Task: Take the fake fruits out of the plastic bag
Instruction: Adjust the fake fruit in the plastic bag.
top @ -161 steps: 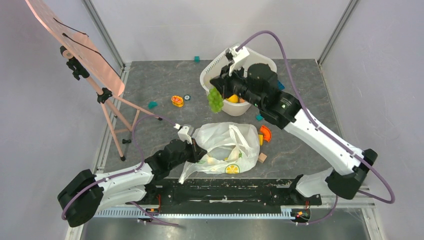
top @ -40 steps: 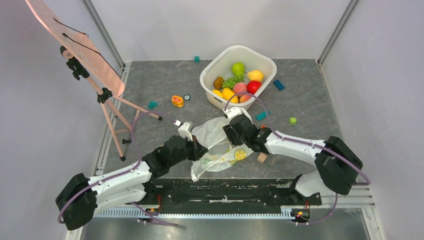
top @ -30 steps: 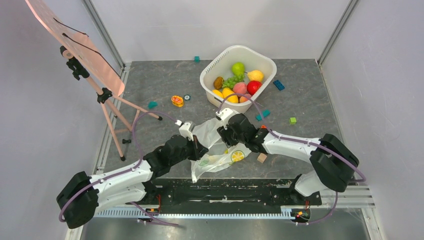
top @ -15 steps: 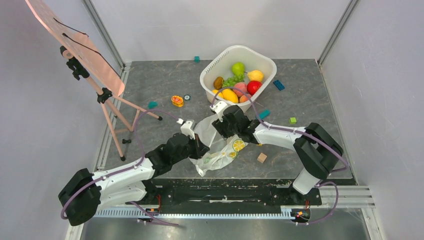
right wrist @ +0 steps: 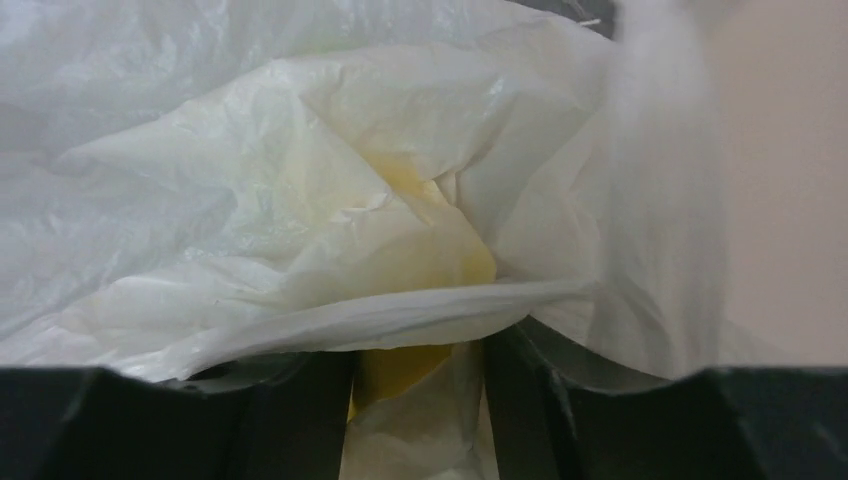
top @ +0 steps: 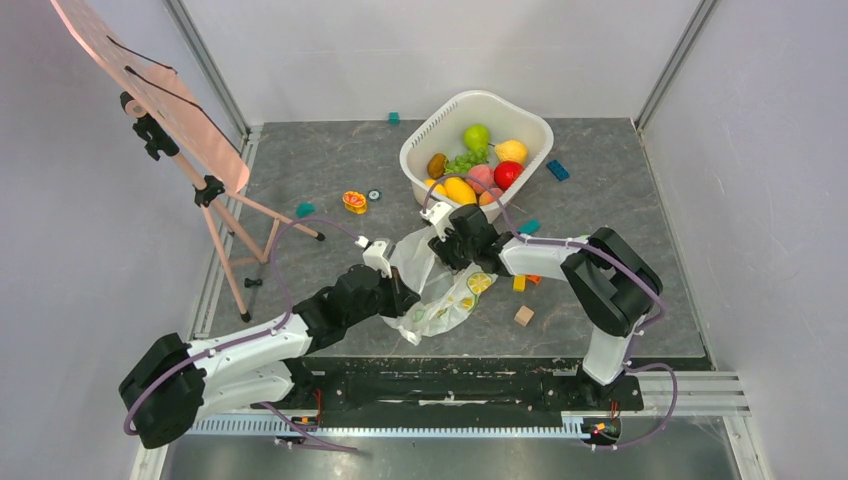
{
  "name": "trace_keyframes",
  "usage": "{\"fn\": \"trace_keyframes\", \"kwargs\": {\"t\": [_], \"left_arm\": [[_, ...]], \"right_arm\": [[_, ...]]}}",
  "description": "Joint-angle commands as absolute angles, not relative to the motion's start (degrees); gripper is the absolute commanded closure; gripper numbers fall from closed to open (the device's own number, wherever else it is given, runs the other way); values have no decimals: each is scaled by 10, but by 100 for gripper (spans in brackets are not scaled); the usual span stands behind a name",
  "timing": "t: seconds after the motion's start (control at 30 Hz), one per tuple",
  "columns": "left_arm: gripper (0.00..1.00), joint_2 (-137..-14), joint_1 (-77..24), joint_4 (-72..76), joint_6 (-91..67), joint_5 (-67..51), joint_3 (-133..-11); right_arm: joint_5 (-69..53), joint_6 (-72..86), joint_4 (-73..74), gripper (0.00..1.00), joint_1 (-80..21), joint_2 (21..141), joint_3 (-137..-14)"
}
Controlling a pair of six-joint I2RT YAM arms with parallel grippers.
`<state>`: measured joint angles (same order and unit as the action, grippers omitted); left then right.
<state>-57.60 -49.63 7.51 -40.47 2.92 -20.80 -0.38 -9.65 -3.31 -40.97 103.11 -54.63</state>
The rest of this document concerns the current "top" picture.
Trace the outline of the red fake apple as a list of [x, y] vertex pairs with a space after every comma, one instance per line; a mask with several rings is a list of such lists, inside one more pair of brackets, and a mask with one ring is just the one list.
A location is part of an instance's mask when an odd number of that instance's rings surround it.
[[493, 170], [494, 184], [506, 192], [522, 175], [524, 166], [514, 161], [500, 162]]

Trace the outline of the white plastic bag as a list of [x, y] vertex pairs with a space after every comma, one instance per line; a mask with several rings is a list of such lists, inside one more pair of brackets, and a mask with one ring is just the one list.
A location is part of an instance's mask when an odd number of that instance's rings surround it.
[[497, 281], [495, 274], [476, 264], [457, 272], [449, 269], [428, 246], [435, 237], [432, 227], [410, 233], [395, 244], [389, 258], [420, 300], [404, 315], [382, 320], [413, 345], [463, 323], [479, 307], [483, 292]]

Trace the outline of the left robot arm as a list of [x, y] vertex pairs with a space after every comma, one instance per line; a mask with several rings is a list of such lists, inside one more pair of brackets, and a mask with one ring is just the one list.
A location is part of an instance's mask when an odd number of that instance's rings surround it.
[[397, 268], [385, 276], [359, 264], [266, 323], [197, 342], [166, 334], [119, 384], [124, 432], [156, 449], [210, 415], [281, 400], [302, 407], [314, 394], [302, 357], [339, 342], [370, 317], [401, 317], [420, 300]]

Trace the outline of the fake peach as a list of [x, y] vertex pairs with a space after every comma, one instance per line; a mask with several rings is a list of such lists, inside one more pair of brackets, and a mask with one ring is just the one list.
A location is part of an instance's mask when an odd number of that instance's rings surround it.
[[473, 166], [467, 175], [466, 182], [477, 195], [482, 194], [487, 188], [495, 186], [494, 169], [487, 164]]
[[500, 188], [490, 188], [484, 190], [478, 197], [478, 205], [483, 207], [495, 203], [502, 196], [503, 191]]

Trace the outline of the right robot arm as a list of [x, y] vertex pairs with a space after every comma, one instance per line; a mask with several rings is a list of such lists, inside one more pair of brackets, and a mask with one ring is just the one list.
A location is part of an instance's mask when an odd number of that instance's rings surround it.
[[618, 393], [637, 329], [665, 311], [658, 275], [614, 230], [584, 239], [500, 233], [477, 205], [437, 202], [422, 218], [436, 236], [430, 247], [453, 270], [476, 265], [498, 277], [534, 275], [564, 281], [593, 325], [577, 382], [580, 400], [602, 408]]

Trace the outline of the green fake grapes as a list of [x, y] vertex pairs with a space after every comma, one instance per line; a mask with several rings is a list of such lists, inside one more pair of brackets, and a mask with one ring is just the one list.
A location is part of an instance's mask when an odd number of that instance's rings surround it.
[[468, 171], [475, 165], [487, 164], [489, 156], [489, 147], [485, 150], [466, 151], [463, 154], [456, 156], [453, 160], [449, 160], [446, 165], [445, 175], [448, 174], [467, 174]]

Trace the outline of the yellow fake mango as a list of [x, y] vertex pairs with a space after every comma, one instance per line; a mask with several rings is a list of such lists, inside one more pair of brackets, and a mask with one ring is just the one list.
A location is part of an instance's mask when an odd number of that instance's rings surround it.
[[462, 178], [450, 177], [442, 183], [445, 195], [459, 205], [477, 204], [477, 194]]

